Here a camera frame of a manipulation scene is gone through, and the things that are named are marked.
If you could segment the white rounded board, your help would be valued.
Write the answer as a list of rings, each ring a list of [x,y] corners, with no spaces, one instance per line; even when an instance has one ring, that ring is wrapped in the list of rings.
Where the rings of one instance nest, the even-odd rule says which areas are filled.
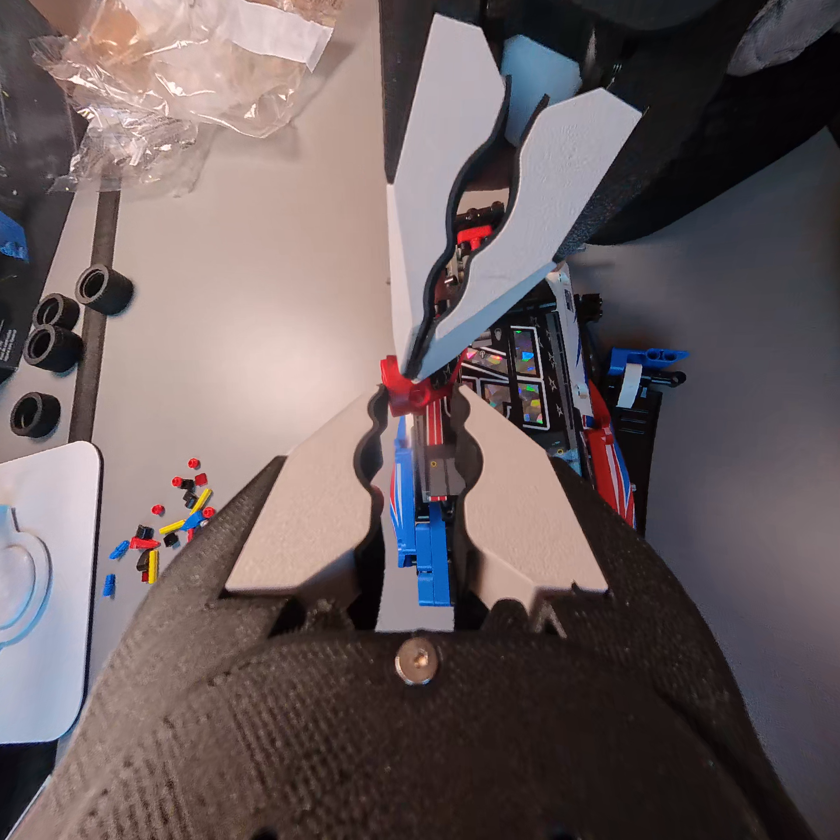
[[[2,464],[2,744],[57,740],[80,712],[101,469],[86,442]]]

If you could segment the black lego set box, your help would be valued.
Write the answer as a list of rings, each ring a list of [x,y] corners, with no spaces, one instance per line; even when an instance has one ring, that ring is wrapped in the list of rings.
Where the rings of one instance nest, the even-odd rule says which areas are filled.
[[[22,360],[73,200],[49,188],[67,173],[87,128],[33,58],[32,40],[52,35],[56,30],[32,3],[1,2],[2,210],[24,227],[29,256],[27,264],[1,258],[1,382]]]

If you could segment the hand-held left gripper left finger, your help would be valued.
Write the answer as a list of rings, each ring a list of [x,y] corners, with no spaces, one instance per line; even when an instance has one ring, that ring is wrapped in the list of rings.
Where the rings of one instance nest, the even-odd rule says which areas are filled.
[[[286,458],[228,576],[231,594],[323,599],[352,614],[382,600],[382,470],[387,394],[374,385]]]

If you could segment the person's right forearm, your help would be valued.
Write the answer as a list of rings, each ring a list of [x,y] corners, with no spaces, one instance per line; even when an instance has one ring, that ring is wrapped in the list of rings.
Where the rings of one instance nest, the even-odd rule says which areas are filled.
[[[787,63],[838,26],[839,1],[769,1],[741,37],[727,74],[746,77]]]

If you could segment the red lego connector piece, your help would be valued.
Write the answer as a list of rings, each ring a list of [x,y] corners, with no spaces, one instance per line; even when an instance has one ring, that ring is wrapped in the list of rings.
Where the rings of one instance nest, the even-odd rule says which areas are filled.
[[[381,382],[386,389],[388,405],[394,417],[420,413],[436,398],[429,379],[414,383],[399,370],[393,354],[381,360]]]

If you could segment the clear bag with white label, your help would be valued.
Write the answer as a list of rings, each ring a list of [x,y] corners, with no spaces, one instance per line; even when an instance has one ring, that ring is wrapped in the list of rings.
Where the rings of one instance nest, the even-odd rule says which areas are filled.
[[[35,63],[92,119],[214,124],[255,139],[285,127],[341,1],[93,2],[75,37],[32,42]]]

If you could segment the black lego tyre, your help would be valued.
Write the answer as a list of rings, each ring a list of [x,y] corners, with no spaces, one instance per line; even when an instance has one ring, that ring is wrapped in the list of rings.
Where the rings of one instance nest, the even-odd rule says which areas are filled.
[[[55,292],[41,298],[36,306],[31,323],[33,329],[53,327],[73,331],[80,317],[80,305],[76,299]]]
[[[54,373],[66,373],[81,358],[83,342],[69,329],[46,324],[34,329],[24,345],[27,364]]]
[[[128,307],[133,298],[132,281],[114,268],[92,265],[78,277],[75,295],[84,307],[113,316]]]
[[[60,421],[60,401],[54,395],[28,392],[15,403],[9,417],[13,434],[23,438],[42,438],[53,432]]]

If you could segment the pile of small lego pieces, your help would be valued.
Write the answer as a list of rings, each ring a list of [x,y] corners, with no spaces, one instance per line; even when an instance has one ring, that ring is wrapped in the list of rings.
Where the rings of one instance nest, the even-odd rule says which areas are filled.
[[[159,579],[162,549],[176,549],[193,541],[216,515],[214,492],[201,459],[189,458],[186,468],[186,474],[171,479],[171,486],[182,493],[182,517],[163,524],[141,523],[131,538],[121,541],[108,555],[114,563],[133,556],[134,568],[145,585],[153,585]]]

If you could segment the lego race car model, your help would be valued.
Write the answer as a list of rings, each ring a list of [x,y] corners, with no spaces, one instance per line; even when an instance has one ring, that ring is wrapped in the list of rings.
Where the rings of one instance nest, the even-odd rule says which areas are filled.
[[[414,568],[420,606],[455,604],[455,505],[465,487],[450,416],[457,385],[570,466],[645,536],[663,390],[686,381],[676,365],[690,354],[614,347],[602,365],[590,330],[601,317],[601,296],[575,293],[560,264],[428,378],[432,402],[398,416],[391,520],[398,565]]]

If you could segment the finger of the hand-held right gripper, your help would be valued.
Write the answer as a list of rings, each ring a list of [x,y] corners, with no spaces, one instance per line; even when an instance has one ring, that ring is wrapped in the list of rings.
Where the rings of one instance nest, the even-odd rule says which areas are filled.
[[[455,306],[417,345],[418,356],[406,365],[409,378],[443,368],[551,272],[555,253],[642,116],[597,88],[534,117],[507,213],[470,258]]]
[[[498,135],[510,82],[479,26],[435,14],[394,179],[385,189],[392,331],[399,370],[417,381],[434,331],[434,286],[455,248],[457,199]]]

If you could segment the crumpled clear plastic bag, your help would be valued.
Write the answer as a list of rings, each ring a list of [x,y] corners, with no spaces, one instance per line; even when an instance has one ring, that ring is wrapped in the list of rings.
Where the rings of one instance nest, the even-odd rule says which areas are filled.
[[[77,111],[87,129],[51,193],[182,197],[196,188],[214,142],[236,135],[227,125],[141,109],[99,104]]]

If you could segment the blue lego block assembly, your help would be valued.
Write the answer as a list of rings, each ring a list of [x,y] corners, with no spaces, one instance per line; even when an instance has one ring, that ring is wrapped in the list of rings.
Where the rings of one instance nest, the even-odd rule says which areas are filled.
[[[24,227],[4,210],[1,218],[1,254],[27,264],[28,243]]]

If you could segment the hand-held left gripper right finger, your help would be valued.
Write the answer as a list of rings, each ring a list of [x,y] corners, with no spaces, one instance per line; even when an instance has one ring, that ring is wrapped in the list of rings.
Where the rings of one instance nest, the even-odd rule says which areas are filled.
[[[453,393],[456,467],[465,481],[456,535],[465,584],[482,604],[527,613],[547,597],[608,583],[557,476],[563,466],[467,386]]]

